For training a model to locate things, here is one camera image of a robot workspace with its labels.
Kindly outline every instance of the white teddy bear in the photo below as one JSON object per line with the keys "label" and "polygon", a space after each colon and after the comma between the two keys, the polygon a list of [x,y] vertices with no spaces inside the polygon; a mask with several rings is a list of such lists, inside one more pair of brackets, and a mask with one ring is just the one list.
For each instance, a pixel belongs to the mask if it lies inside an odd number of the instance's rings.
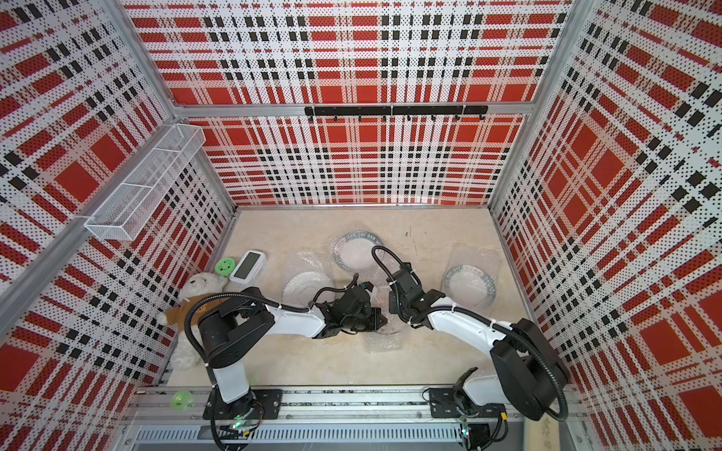
{"label": "white teddy bear", "polygon": [[[203,294],[215,294],[223,291],[223,287],[228,283],[228,279],[213,273],[198,273],[188,279],[183,288],[180,289],[178,297],[180,297],[180,305],[164,312],[158,313],[155,319],[161,325],[178,325],[178,343],[175,345],[173,353],[170,355],[170,365],[173,369],[188,369],[198,364],[200,356],[198,352],[191,346],[191,343],[183,331],[183,321],[186,319],[186,313],[192,305],[189,300],[197,297],[195,301],[199,301]],[[191,330],[196,340],[200,342],[201,334],[197,325],[192,325]]]}

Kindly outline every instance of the teddy bear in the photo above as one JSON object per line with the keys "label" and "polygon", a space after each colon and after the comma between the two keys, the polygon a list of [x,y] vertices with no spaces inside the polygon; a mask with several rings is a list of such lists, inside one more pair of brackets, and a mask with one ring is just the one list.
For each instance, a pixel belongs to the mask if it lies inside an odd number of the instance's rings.
{"label": "teddy bear", "polygon": [[[178,326],[178,343],[175,345],[173,353],[170,355],[170,365],[173,369],[188,369],[199,363],[201,357],[188,341],[186,333],[183,332],[183,321],[186,314],[198,301],[205,298],[209,294],[216,294],[223,291],[223,287],[228,283],[228,278],[213,273],[198,273],[188,279],[183,288],[180,289],[178,297],[180,304],[158,313],[156,321],[160,325],[176,325]],[[222,299],[211,301],[199,308],[193,314],[191,321],[191,330],[196,340],[201,341],[201,334],[198,331],[198,319],[209,310],[215,308]]]}

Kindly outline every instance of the brown shirt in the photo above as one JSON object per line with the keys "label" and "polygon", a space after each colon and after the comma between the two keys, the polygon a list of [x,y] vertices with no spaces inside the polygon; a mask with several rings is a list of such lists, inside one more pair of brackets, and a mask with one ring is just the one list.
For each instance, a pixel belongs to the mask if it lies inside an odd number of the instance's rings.
{"label": "brown shirt", "polygon": [[[173,307],[172,309],[165,311],[165,317],[168,319],[168,325],[178,324],[178,330],[183,328],[183,321],[186,319],[186,315],[188,314],[188,311],[190,311],[191,307],[193,307],[198,301],[201,299],[210,296],[210,294],[201,294],[200,296],[193,296],[191,298],[188,298],[188,302],[182,302],[177,307]],[[209,310],[213,310],[218,304],[221,302],[224,302],[228,298],[221,298],[216,299],[214,301],[209,302],[208,304],[205,304],[203,307],[199,308],[198,311],[196,311],[193,314],[193,319],[191,320],[192,325],[197,325],[198,320],[201,318],[201,316],[205,315],[206,312]]]}

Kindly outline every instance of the black cable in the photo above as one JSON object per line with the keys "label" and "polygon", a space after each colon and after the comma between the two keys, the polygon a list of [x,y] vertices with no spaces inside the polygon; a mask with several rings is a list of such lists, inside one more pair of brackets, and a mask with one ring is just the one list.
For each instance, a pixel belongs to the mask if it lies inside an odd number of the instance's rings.
{"label": "black cable", "polygon": [[441,406],[441,403],[439,401],[435,401],[435,400],[431,399],[431,393],[429,393],[429,399],[424,398],[424,393],[426,393],[427,391],[429,391],[431,389],[432,389],[432,387],[425,388],[424,391],[421,392],[421,399],[423,399],[424,401],[429,403],[429,406]]}
{"label": "black cable", "polygon": [[[421,323],[421,321],[427,317],[429,314],[434,312],[449,312],[452,310],[452,307],[450,305],[439,305],[437,307],[431,307],[430,309],[426,310],[423,313],[420,313],[418,316],[412,318],[412,323]],[[557,379],[557,376],[552,371],[552,367],[549,365],[549,362],[544,358],[541,352],[531,343],[529,343],[523,336],[519,335],[518,333],[514,332],[513,330],[507,329],[497,323],[494,323],[492,325],[491,320],[488,318],[485,318],[481,315],[479,315],[476,312],[472,312],[471,310],[462,308],[462,307],[454,307],[454,312],[459,312],[464,315],[470,316],[474,318],[475,320],[491,327],[492,329],[496,330],[497,332],[501,332],[507,337],[511,338],[515,343],[519,345],[519,347],[522,348],[523,351],[529,353],[535,360],[539,363],[539,366],[544,370],[544,372],[547,373],[547,377],[549,378],[549,382],[552,384],[552,388],[554,388],[554,392],[557,395],[557,400],[559,401],[559,412],[553,411],[550,407],[547,407],[546,413],[547,415],[551,416],[553,419],[557,421],[564,421],[567,419],[567,416],[569,414],[568,406],[567,406],[567,398],[564,395],[563,387],[559,380]]]}
{"label": "black cable", "polygon": [[316,301],[318,301],[318,297],[321,295],[321,293],[323,293],[323,292],[344,293],[346,290],[358,285],[358,279],[359,279],[359,274],[355,273],[354,278],[344,288],[333,288],[332,286],[325,286],[324,288],[318,290],[316,292],[316,296],[313,297],[313,300],[308,303],[308,308],[310,309],[313,307],[313,305],[316,303]]}
{"label": "black cable", "polygon": [[266,409],[264,408],[263,403],[261,403],[260,401],[256,401],[256,402],[254,403],[254,405],[256,405],[256,406],[258,406],[258,407],[260,408],[260,410],[261,410],[261,415],[260,415],[259,418],[258,418],[258,423],[256,423],[252,428],[250,428],[248,431],[246,431],[246,432],[243,434],[243,435],[246,436],[246,437],[249,437],[249,436],[251,435],[251,432],[253,432],[253,431],[255,431],[256,429],[258,429],[258,427],[259,427],[259,426],[261,425],[261,423],[263,423],[263,421],[264,421],[264,414],[266,413]]}
{"label": "black cable", "polygon": [[501,442],[501,439],[497,439],[497,435],[499,435],[499,431],[501,430],[501,423],[502,423],[502,416],[501,416],[501,410],[499,410],[499,416],[497,417],[497,424],[494,426],[494,431],[492,432],[490,438],[492,442]]}
{"label": "black cable", "polygon": [[306,307],[293,307],[292,305],[281,304],[280,302],[271,301],[270,299],[266,299],[265,297],[254,296],[249,293],[228,292],[216,293],[206,296],[205,298],[198,301],[193,307],[191,307],[188,313],[186,313],[186,318],[183,321],[183,331],[186,333],[186,338],[188,339],[188,342],[191,344],[191,346],[193,346],[193,349],[195,349],[196,352],[201,356],[203,362],[206,363],[206,352],[203,349],[203,346],[196,340],[196,337],[193,336],[193,332],[191,331],[191,321],[193,320],[193,315],[198,311],[199,308],[203,307],[205,304],[208,304],[211,301],[223,299],[225,297],[240,297],[248,300],[248,302],[256,302],[258,304],[270,305],[271,307],[288,310],[289,312],[306,313],[310,310]]}
{"label": "black cable", "polygon": [[502,434],[502,436],[499,438],[492,438],[492,440],[494,442],[501,442],[502,440],[504,440],[506,438],[506,435],[509,433],[509,423],[506,420],[503,420],[503,421],[504,421],[504,434]]}
{"label": "black cable", "polygon": [[[393,282],[393,274],[391,273],[391,271],[389,271],[389,269],[386,267],[386,265],[383,264],[383,262],[378,257],[378,255],[376,255],[377,250],[382,250],[382,251],[388,253],[391,257],[393,257],[394,260],[396,260],[396,262],[399,264],[400,268],[404,267],[404,262],[401,261],[401,259],[388,248],[385,248],[383,246],[374,246],[373,248],[371,248],[371,256],[373,257],[373,260],[376,262],[377,265],[379,265],[379,267],[383,270],[383,272],[386,273],[387,280],[388,279],[391,280],[391,282],[389,282],[389,285],[391,285],[391,290],[393,291],[394,302],[396,303],[396,311],[399,312],[399,318],[401,318],[401,321],[408,323],[410,317],[406,315],[406,313],[404,311],[405,310],[404,306],[401,305],[401,295],[399,294],[399,288]],[[419,280],[419,278],[416,276],[415,273],[412,273],[412,277],[414,278],[416,283],[419,284],[419,288],[421,288],[423,290],[423,288],[421,287],[421,281]]]}
{"label": "black cable", "polygon": [[211,406],[211,435],[213,436],[213,442],[221,451],[242,450],[247,445],[241,443],[225,444],[221,442],[221,437],[218,435],[218,429],[216,429],[216,401],[218,399],[218,387],[213,387],[211,395],[213,397],[213,401],[211,401],[213,404],[213,406]]}

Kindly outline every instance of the plaid wall panel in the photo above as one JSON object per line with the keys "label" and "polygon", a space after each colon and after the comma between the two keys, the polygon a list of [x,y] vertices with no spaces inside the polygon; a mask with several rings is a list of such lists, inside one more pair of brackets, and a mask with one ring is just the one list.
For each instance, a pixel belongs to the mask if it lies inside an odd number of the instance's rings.
{"label": "plaid wall panel", "polygon": [[203,271],[229,219],[191,162],[133,242],[91,238],[0,342],[0,447],[104,450],[164,369],[155,315]]}
{"label": "plaid wall panel", "polygon": [[179,104],[531,100],[571,0],[122,0]]}
{"label": "plaid wall panel", "polygon": [[486,204],[521,115],[197,118],[239,205]]}
{"label": "plaid wall panel", "polygon": [[102,5],[0,6],[0,292],[165,120]]}
{"label": "plaid wall panel", "polygon": [[610,449],[722,447],[722,2],[604,2],[498,211]]}

